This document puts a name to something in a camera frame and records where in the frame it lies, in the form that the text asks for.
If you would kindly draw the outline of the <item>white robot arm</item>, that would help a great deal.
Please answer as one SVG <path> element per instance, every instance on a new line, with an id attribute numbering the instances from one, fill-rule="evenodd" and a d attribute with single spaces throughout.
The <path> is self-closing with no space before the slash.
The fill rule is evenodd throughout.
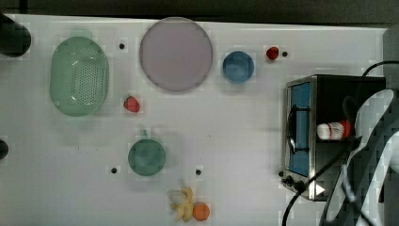
<path id="1" fill-rule="evenodd" d="M 359 146 L 344 160 L 319 226 L 384 226 L 378 199 L 389 168 L 398 168 L 398 91 L 365 101 L 356 122 Z"/>

